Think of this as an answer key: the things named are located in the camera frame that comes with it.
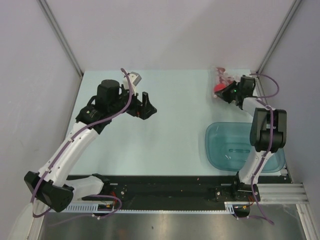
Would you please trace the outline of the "red fake food ball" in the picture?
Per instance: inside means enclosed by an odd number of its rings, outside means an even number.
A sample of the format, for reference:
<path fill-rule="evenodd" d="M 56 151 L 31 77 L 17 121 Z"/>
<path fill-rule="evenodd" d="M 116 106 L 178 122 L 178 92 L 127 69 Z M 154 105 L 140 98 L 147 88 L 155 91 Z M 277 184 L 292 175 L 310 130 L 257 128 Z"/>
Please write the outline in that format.
<path fill-rule="evenodd" d="M 226 86 L 225 84 L 219 83 L 219 84 L 217 84 L 217 85 L 214 86 L 213 92 L 214 92 L 214 93 L 219 92 L 219 91 L 225 89 L 226 87 L 227 87 L 227 86 Z"/>

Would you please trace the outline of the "right aluminium corner post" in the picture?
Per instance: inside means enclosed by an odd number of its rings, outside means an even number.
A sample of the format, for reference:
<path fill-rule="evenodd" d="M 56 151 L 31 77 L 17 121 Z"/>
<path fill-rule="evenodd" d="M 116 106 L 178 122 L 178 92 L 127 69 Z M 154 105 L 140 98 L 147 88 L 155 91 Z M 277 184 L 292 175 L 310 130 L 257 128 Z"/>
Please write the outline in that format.
<path fill-rule="evenodd" d="M 287 28 L 289 27 L 290 23 L 292 22 L 293 18 L 295 17 L 299 7 L 302 4 L 302 0 L 294 0 L 286 13 L 279 29 L 277 30 L 275 37 L 273 38 L 266 54 L 264 55 L 261 63 L 258 65 L 257 69 L 255 70 L 255 73 L 262 73 L 266 64 L 270 60 L 272 54 L 276 50 L 278 44 L 280 43 L 281 39 L 283 38 Z"/>

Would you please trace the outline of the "aluminium corner post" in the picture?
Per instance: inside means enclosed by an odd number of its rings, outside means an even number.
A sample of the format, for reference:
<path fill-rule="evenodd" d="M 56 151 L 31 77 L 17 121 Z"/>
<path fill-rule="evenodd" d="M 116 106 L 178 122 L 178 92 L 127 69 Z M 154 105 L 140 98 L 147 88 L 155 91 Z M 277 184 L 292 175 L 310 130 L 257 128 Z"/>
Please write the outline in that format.
<path fill-rule="evenodd" d="M 58 42 L 60 43 L 62 50 L 65 52 L 68 60 L 70 61 L 73 69 L 77 73 L 77 75 L 82 79 L 84 76 L 84 72 L 81 70 L 80 64 L 78 63 L 76 56 L 68 43 L 67 38 L 65 37 L 50 5 L 46 0 L 37 0 L 36 1 L 43 12 L 45 18 L 47 19 L 54 35 L 56 36 Z"/>
<path fill-rule="evenodd" d="M 257 69 L 255 70 L 255 73 L 262 73 L 266 64 L 270 60 L 272 54 L 276 50 L 278 44 L 280 43 L 281 39 L 283 38 L 287 28 L 289 27 L 290 23 L 292 22 L 293 18 L 295 17 L 299 7 L 302 4 L 302 0 L 294 0 L 286 13 L 279 29 L 277 30 L 275 37 L 273 38 L 266 54 L 264 55 L 261 63 L 258 65 Z"/>

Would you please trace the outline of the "clear zip top bag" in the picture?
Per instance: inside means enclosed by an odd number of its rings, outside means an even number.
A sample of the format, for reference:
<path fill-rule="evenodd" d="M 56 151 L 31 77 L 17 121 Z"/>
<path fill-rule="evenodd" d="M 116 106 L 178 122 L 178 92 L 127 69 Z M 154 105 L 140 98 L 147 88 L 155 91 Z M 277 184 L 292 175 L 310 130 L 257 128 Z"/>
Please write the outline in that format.
<path fill-rule="evenodd" d="M 212 97 L 217 98 L 214 94 L 214 87 L 217 84 L 225 84 L 226 86 L 230 85 L 232 82 L 239 82 L 241 76 L 236 69 L 226 69 L 224 67 L 213 66 L 210 69 L 211 74 L 211 85 L 212 85 Z"/>

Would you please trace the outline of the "aluminium front frame rail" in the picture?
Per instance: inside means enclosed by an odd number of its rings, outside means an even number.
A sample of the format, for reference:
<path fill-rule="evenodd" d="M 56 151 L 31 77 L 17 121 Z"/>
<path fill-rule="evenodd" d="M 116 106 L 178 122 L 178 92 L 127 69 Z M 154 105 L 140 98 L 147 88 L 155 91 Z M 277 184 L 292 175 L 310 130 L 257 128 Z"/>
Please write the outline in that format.
<path fill-rule="evenodd" d="M 309 202 L 304 186 L 299 183 L 264 183 L 250 185 L 229 185 L 216 191 L 216 199 L 223 202 L 261 204 L 307 204 Z"/>

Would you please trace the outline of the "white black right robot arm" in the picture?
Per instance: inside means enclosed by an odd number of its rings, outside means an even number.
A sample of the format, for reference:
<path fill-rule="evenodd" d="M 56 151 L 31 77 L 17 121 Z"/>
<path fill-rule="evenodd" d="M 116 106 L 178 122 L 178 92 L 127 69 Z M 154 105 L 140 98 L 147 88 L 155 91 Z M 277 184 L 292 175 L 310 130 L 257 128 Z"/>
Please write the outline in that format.
<path fill-rule="evenodd" d="M 240 183 L 230 188 L 231 196 L 242 201 L 249 194 L 246 185 L 254 188 L 268 160 L 282 149 L 287 141 L 287 112 L 263 103 L 262 98 L 254 96 L 256 81 L 253 78 L 233 81 L 225 85 L 217 84 L 214 95 L 224 102 L 234 102 L 239 109 L 252 116 L 249 143 L 252 152 L 244 166 L 237 173 Z"/>

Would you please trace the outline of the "teal translucent plastic container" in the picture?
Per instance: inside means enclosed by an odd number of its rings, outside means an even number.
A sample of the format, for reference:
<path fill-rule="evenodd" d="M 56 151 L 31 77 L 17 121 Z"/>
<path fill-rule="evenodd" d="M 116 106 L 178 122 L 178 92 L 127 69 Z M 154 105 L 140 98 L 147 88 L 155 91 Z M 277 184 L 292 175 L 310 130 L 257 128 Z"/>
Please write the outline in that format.
<path fill-rule="evenodd" d="M 251 124 L 215 122 L 205 132 L 205 152 L 210 164 L 221 171 L 238 172 L 252 151 Z"/>

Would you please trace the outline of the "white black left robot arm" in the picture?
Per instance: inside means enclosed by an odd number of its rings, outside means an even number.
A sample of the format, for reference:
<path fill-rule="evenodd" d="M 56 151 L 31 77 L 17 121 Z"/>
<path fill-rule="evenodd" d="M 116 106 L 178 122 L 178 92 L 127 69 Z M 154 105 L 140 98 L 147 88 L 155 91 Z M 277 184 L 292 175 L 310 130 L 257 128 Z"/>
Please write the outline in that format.
<path fill-rule="evenodd" d="M 62 212 L 73 200 L 96 196 L 105 200 L 110 196 L 110 181 L 98 174 L 68 180 L 73 166 L 84 150 L 95 140 L 112 119 L 122 113 L 146 120 L 157 109 L 150 103 L 147 92 L 138 99 L 136 87 L 141 76 L 130 72 L 123 84 L 105 79 L 75 119 L 75 123 L 61 146 L 38 171 L 28 171 L 24 182 L 30 190 L 31 199 L 39 200 L 55 212 Z"/>

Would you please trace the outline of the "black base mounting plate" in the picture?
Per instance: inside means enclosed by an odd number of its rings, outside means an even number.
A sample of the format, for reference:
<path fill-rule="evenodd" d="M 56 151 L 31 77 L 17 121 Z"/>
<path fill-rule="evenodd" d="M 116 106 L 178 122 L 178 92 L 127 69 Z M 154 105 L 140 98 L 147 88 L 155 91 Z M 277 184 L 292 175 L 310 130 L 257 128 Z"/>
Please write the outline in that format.
<path fill-rule="evenodd" d="M 69 176 L 58 186 L 52 180 L 43 183 L 46 198 L 56 205 L 68 205 L 73 198 L 91 201 L 109 198 L 112 193 L 122 202 L 137 196 L 156 198 L 200 198 L 216 202 L 245 202 L 260 200 L 261 183 L 243 183 L 234 176 Z"/>

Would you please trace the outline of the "left aluminium corner post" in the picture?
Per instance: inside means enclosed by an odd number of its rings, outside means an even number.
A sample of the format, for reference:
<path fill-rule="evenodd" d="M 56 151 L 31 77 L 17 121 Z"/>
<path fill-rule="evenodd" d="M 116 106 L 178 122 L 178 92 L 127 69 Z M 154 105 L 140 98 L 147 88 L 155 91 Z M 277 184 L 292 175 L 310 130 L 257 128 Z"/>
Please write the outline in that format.
<path fill-rule="evenodd" d="M 45 18 L 47 19 L 54 35 L 56 36 L 58 42 L 60 43 L 62 50 L 65 52 L 68 60 L 70 61 L 73 69 L 77 73 L 77 75 L 82 79 L 84 76 L 84 72 L 81 70 L 80 64 L 78 63 L 76 56 L 68 43 L 67 38 L 65 37 L 50 5 L 46 0 L 37 0 L 36 1 L 43 12 Z"/>

